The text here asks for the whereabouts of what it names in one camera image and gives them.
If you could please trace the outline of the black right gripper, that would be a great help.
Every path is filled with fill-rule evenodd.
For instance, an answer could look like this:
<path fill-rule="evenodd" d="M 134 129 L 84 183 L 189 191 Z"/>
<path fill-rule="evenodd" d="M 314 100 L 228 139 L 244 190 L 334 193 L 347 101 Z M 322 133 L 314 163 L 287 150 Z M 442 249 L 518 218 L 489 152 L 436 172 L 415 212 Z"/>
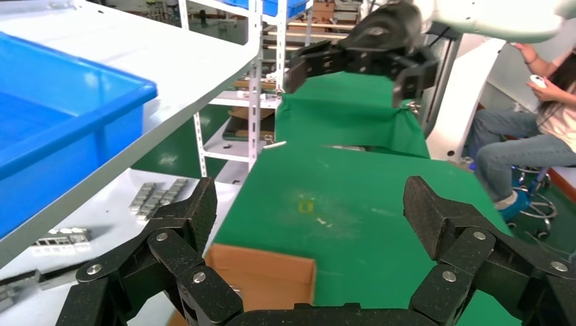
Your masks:
<path fill-rule="evenodd" d="M 419 102 L 435 85 L 438 57 L 430 46 L 416 48 L 422 16 L 412 1 L 389 1 L 363 18 L 338 42 L 320 41 L 296 50 L 285 73 L 285 93 L 293 94 L 310 77 L 343 71 L 372 75 L 393 73 L 392 106 Z"/>

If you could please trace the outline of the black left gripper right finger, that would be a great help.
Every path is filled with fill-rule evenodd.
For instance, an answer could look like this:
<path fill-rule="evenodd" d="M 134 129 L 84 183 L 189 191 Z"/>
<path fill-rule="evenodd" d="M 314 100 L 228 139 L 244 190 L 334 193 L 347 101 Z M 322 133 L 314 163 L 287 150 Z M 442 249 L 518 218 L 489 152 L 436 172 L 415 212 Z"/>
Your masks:
<path fill-rule="evenodd" d="M 455 325 L 477 291 L 523 325 L 575 324 L 575 269 L 559 257 L 498 230 L 474 206 L 442 198 L 408 177 L 403 214 L 435 262 L 410 310 Z"/>

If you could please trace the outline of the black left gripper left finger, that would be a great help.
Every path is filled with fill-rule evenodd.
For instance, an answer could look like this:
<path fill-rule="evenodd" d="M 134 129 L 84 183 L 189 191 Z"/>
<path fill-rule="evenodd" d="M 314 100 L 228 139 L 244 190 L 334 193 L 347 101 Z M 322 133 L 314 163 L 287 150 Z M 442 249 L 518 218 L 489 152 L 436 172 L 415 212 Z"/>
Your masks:
<path fill-rule="evenodd" d="M 242 300 L 202 256 L 216 214 L 215 182 L 201 178 L 189 198 L 161 206 L 134 238 L 77 271 L 57 324 L 125 325 L 159 293 L 188 325 L 229 323 Z"/>

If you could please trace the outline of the operator hand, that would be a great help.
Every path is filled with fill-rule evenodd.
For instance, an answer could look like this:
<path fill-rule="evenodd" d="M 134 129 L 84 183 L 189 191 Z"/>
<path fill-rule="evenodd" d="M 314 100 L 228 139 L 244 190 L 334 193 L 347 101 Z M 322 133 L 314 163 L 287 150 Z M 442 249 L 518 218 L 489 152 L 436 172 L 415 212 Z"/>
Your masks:
<path fill-rule="evenodd" d="M 541 102 L 560 101 L 563 99 L 564 90 L 560 89 L 546 78 L 543 79 L 543 83 L 545 84 L 545 87 L 534 84 L 532 81 L 528 82 L 527 86 Z"/>

